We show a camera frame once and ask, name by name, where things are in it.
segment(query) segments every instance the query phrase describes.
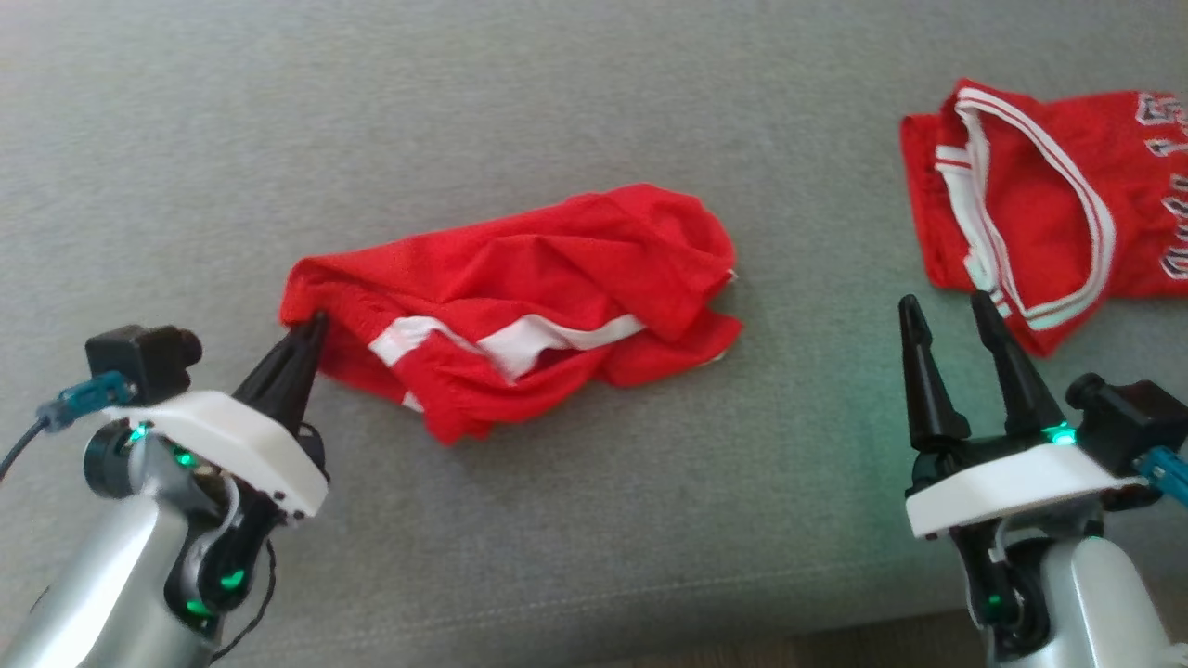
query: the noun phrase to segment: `robotic arm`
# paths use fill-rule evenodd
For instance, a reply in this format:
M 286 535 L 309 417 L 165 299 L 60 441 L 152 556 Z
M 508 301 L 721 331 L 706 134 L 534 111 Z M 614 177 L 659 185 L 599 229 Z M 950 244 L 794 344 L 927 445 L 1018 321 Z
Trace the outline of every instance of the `robotic arm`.
M 322 440 L 303 415 L 327 327 L 320 315 L 292 329 L 229 396 L 188 391 L 202 354 L 192 333 L 129 326 L 87 342 L 93 379 L 42 407 L 38 427 L 103 410 L 112 422 L 88 443 L 83 474 L 118 500 L 0 667 L 204 668 L 230 649 L 219 649 L 223 619 L 251 592 L 261 550 L 271 598 L 268 535 L 326 499 Z
M 966 574 L 971 619 L 987 666 L 1164 668 L 1188 666 L 1173 647 L 1133 563 L 1105 540 L 1105 515 L 1188 499 L 1176 455 L 1188 407 L 1143 380 L 1117 387 L 1097 374 L 1073 383 L 1078 428 L 1003 322 L 973 295 L 982 344 L 1006 405 L 1005 434 L 972 439 L 930 352 L 911 295 L 899 302 L 911 446 L 908 518 L 916 537 L 947 535 Z

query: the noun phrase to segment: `glowing green light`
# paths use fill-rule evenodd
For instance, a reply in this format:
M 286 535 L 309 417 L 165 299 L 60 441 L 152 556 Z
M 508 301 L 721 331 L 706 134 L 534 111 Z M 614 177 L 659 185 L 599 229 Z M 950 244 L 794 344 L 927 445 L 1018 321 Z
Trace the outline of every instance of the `glowing green light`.
M 221 584 L 223 588 L 228 591 L 238 590 L 239 586 L 244 584 L 244 575 L 246 575 L 246 573 L 244 573 L 244 569 L 241 568 L 232 573 L 230 575 L 227 575 L 222 580 L 219 580 L 219 584 Z
M 1076 442 L 1076 429 L 1069 427 L 1067 422 L 1061 422 L 1059 427 L 1049 427 L 1043 433 L 1057 446 L 1072 446 Z
M 209 607 L 202 605 L 201 600 L 191 600 L 187 603 L 185 609 L 192 612 L 194 615 L 198 615 L 201 617 L 214 617 L 214 612 L 210 612 Z

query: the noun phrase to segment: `red garment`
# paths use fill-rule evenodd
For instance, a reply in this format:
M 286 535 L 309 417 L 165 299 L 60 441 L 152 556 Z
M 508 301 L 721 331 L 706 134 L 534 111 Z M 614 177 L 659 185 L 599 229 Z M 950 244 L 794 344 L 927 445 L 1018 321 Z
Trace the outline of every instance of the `red garment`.
M 1188 111 L 1173 95 L 1040 102 L 962 80 L 901 140 L 928 277 L 991 292 L 1029 351 L 1051 353 L 1106 295 L 1188 295 Z
M 423 410 L 451 443 L 536 417 L 592 378 L 630 386 L 713 361 L 742 327 L 706 305 L 733 266 L 696 198 L 638 184 L 305 258 L 280 320 L 324 309 L 322 371 Z

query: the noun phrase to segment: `gray fabric surface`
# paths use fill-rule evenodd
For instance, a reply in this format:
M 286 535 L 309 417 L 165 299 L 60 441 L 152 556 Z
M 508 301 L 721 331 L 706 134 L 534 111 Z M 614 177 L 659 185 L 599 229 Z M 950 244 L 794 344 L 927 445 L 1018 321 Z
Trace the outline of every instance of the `gray fabric surface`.
M 1000 409 L 965 300 L 925 283 L 898 120 L 959 76 L 1183 93 L 1186 26 L 1180 0 L 6 2 L 0 426 L 80 379 L 96 332 L 190 327 L 197 386 L 230 389 L 303 256 L 650 181 L 734 239 L 732 353 L 456 449 L 321 383 L 331 498 L 277 536 L 274 606 L 222 666 L 561 666 L 952 609 L 955 555 L 902 506 L 899 296 L 974 427 Z M 1184 396 L 1186 329 L 1182 303 L 1114 302 L 1042 370 Z M 0 490 L 0 642 L 103 511 L 95 424 Z M 1113 527 L 1188 581 L 1188 515 Z

